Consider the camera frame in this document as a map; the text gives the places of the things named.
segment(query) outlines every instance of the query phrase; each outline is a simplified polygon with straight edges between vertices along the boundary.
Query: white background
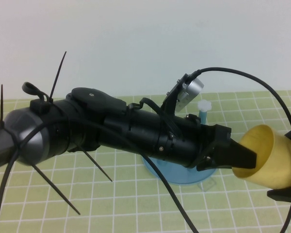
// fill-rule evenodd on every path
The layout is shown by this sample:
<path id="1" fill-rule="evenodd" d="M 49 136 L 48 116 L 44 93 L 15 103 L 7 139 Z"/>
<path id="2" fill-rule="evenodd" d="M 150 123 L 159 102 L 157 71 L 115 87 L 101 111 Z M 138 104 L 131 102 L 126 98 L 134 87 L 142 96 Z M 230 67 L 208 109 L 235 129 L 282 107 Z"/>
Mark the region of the white background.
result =
<path id="1" fill-rule="evenodd" d="M 165 94 L 184 73 L 220 66 L 291 89 L 291 0 L 0 0 L 0 84 L 56 97 L 74 87 Z M 204 92 L 261 90 L 242 77 L 200 76 Z"/>

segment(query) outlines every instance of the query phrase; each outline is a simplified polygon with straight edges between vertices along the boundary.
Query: yellow cup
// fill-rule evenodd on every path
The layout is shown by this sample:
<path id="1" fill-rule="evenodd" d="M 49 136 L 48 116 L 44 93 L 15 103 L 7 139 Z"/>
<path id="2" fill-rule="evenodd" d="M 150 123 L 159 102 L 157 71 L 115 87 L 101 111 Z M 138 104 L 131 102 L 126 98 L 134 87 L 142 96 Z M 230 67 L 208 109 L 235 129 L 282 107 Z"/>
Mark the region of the yellow cup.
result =
<path id="1" fill-rule="evenodd" d="M 255 169 L 233 167 L 234 175 L 268 188 L 291 186 L 291 140 L 267 125 L 250 129 L 240 144 L 257 154 Z"/>

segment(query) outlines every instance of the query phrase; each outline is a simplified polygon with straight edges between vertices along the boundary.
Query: blue base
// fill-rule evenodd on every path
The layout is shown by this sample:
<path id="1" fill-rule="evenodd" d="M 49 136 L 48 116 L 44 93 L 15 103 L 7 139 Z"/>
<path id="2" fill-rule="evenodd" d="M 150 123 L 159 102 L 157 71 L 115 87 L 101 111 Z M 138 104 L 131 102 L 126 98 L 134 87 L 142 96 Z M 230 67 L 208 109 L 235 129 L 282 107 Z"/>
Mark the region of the blue base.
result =
<path id="1" fill-rule="evenodd" d="M 167 179 L 169 183 L 174 184 L 195 184 L 202 182 L 203 180 L 210 177 L 216 169 L 210 169 L 205 171 L 197 171 L 196 168 L 188 169 L 184 166 L 173 164 L 170 162 L 150 158 L 153 163 L 158 167 L 164 177 Z M 143 162 L 147 169 L 156 177 L 158 175 L 153 170 L 153 168 L 143 159 Z"/>

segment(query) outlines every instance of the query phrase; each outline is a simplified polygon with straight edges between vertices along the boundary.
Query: table surface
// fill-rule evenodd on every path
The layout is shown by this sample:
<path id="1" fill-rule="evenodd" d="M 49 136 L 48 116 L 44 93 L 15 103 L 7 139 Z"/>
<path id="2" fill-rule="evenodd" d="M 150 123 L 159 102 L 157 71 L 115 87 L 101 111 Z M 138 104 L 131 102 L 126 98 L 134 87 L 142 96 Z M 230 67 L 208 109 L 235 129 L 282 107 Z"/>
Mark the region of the table surface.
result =
<path id="1" fill-rule="evenodd" d="M 291 111 L 291 91 L 279 94 Z M 164 99 L 147 97 L 157 104 Z M 141 99 L 120 98 L 127 103 Z M 198 114 L 196 103 L 200 99 L 212 102 L 208 124 L 231 127 L 232 138 L 237 141 L 259 124 L 280 133 L 290 130 L 279 103 L 268 92 L 201 94 L 178 115 Z M 6 100 L 5 115 L 28 105 L 29 100 Z M 31 167 L 16 163 L 4 194 L 0 233 L 191 232 L 162 182 L 147 171 L 140 155 L 106 147 L 90 154 L 113 182 L 79 152 L 65 153 L 38 165 L 81 216 Z M 0 181 L 4 169 L 0 168 Z M 227 169 L 217 170 L 199 185 L 172 188 L 201 233 L 279 232 L 289 208 L 288 203 L 269 199 L 267 188 L 237 179 Z"/>

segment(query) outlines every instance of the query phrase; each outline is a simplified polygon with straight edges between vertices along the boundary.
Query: black cable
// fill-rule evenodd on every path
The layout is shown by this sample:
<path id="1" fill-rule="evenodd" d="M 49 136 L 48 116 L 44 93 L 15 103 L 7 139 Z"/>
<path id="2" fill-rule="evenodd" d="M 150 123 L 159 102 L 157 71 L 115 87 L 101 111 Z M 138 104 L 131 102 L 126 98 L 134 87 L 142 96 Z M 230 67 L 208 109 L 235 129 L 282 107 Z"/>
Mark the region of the black cable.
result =
<path id="1" fill-rule="evenodd" d="M 2 206 L 3 194 L 4 194 L 6 183 L 8 181 L 13 164 L 16 161 L 16 159 L 18 158 L 18 155 L 19 155 L 19 150 L 18 150 L 18 148 L 16 148 L 14 154 L 12 155 L 11 160 L 9 161 L 9 163 L 4 171 L 3 178 L 2 178 L 1 184 L 0 184 L 0 209 Z"/>
<path id="2" fill-rule="evenodd" d="M 238 74 L 238 75 L 244 76 L 246 78 L 249 78 L 251 80 L 254 80 L 254 81 L 258 82 L 259 84 L 264 86 L 268 91 L 270 91 L 270 93 L 276 98 L 276 100 L 278 100 L 278 102 L 280 103 L 281 107 L 283 108 L 285 114 L 287 115 L 288 121 L 289 121 L 289 123 L 291 125 L 291 113 L 290 113 L 290 111 L 288 110 L 287 106 L 285 105 L 285 103 L 282 100 L 282 98 L 278 95 L 278 93 L 274 89 L 272 89 L 266 82 L 262 81 L 261 79 L 255 77 L 255 76 L 253 76 L 251 74 L 247 74 L 247 73 L 235 70 L 235 69 L 222 68 L 222 67 L 209 67 L 209 68 L 197 70 L 197 71 L 195 71 L 195 73 L 197 74 L 196 77 L 198 75 L 200 75 L 201 73 L 205 73 L 205 72 L 208 72 L 208 71 L 222 71 L 222 72 L 227 72 L 227 73 Z M 290 205 L 290 208 L 289 208 L 289 212 L 287 214 L 286 221 L 283 224 L 280 233 L 284 233 L 287 230 L 290 221 L 291 221 L 291 205 Z"/>
<path id="3" fill-rule="evenodd" d="M 166 114 L 153 100 L 149 98 L 142 98 L 140 100 L 140 108 L 143 107 L 143 104 L 148 105 L 157 115 L 159 115 L 162 121 L 166 124 L 169 128 L 170 132 L 174 134 L 175 137 L 182 138 L 182 131 L 179 127 L 175 124 L 175 122 L 170 118 L 169 115 Z"/>
<path id="4" fill-rule="evenodd" d="M 184 208 L 182 207 L 181 203 L 179 202 L 178 198 L 176 197 L 173 189 L 170 187 L 170 185 L 169 185 L 168 181 L 166 180 L 166 178 L 164 177 L 164 175 L 157 168 L 157 166 L 152 162 L 152 160 L 150 160 L 149 157 L 146 156 L 142 152 L 142 150 L 139 147 L 137 147 L 134 143 L 132 143 L 130 140 L 128 140 L 127 138 L 125 138 L 121 134 L 119 134 L 119 133 L 117 133 L 117 132 L 115 132 L 113 130 L 108 129 L 106 126 L 103 126 L 103 125 L 100 125 L 98 123 L 91 122 L 91 121 L 88 121 L 88 120 L 85 120 L 85 119 L 84 120 L 80 120 L 80 119 L 70 119 L 70 121 L 71 122 L 80 123 L 80 124 L 85 124 L 85 125 L 88 125 L 90 127 L 98 128 L 98 129 L 100 129 L 102 131 L 105 131 L 105 132 L 111 134 L 113 137 L 116 137 L 118 140 L 120 140 L 120 141 L 124 142 L 125 144 L 127 144 L 131 149 L 133 149 L 135 151 L 138 151 L 138 153 L 150 164 L 150 166 L 153 168 L 153 170 L 159 176 L 159 178 L 161 179 L 161 181 L 165 185 L 167 191 L 169 192 L 171 198 L 175 202 L 177 208 L 179 209 L 180 213 L 182 214 L 184 220 L 187 222 L 187 224 L 191 228 L 192 232 L 193 233 L 198 233 L 198 230 L 196 229 L 196 227 L 194 226 L 194 224 L 190 220 L 190 217 L 185 212 Z"/>

